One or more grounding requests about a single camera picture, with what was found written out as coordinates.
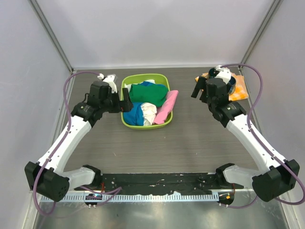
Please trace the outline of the lime green plastic basin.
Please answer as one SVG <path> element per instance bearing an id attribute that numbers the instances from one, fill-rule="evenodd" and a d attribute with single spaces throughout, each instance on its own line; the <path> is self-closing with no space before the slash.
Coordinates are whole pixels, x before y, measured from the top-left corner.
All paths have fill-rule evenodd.
<path id="1" fill-rule="evenodd" d="M 158 73 L 144 73 L 144 74 L 135 74 L 135 75 L 130 75 L 130 76 L 125 77 L 122 80 L 121 93 L 123 91 L 125 84 L 141 83 L 146 80 L 155 80 L 155 83 L 163 84 L 164 86 L 167 87 L 168 90 L 170 90 L 170 84 L 169 84 L 169 81 L 166 76 L 164 76 L 162 74 L 158 74 Z M 122 123 L 126 127 L 130 128 L 130 129 L 135 129 L 135 130 L 151 130 L 151 129 L 162 128 L 162 127 L 166 126 L 167 124 L 169 124 L 172 121 L 172 119 L 173 119 L 173 111 L 171 111 L 168 114 L 168 116 L 163 124 L 151 125 L 151 126 L 137 126 L 137 125 L 127 124 L 123 118 L 123 113 L 121 113 Z"/>

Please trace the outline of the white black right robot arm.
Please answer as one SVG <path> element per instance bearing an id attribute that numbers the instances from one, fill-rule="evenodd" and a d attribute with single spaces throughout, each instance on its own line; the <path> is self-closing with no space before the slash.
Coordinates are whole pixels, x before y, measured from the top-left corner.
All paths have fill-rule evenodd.
<path id="1" fill-rule="evenodd" d="M 220 78 L 199 77 L 191 95 L 208 105 L 215 120 L 230 131 L 245 147 L 256 163 L 257 170 L 239 167 L 233 163 L 217 168 L 216 185 L 227 188 L 232 183 L 252 188 L 264 202 L 290 191 L 295 187 L 300 166 L 278 153 L 249 121 L 238 102 L 229 101 L 228 86 Z"/>

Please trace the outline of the green t shirt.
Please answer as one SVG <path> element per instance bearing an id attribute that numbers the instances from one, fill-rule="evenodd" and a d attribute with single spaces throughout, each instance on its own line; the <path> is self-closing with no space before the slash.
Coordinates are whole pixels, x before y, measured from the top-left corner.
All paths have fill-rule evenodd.
<path id="1" fill-rule="evenodd" d="M 133 84 L 129 96 L 134 103 L 151 103 L 156 107 L 161 107 L 166 100 L 168 91 L 168 88 L 161 84 Z"/>

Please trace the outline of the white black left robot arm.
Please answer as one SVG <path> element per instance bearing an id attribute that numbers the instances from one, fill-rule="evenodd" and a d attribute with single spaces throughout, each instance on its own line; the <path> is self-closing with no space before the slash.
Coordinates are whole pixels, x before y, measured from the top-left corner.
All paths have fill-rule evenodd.
<path id="1" fill-rule="evenodd" d="M 116 84 L 95 81 L 91 84 L 87 100 L 75 105 L 68 123 L 51 148 L 36 163 L 28 162 L 25 174 L 30 188 L 55 202 L 62 200 L 69 190 L 85 186 L 97 190 L 102 183 L 101 171 L 84 165 L 65 172 L 65 165 L 83 137 L 92 129 L 103 113 L 131 111 L 133 104 L 127 88 L 121 95 Z"/>

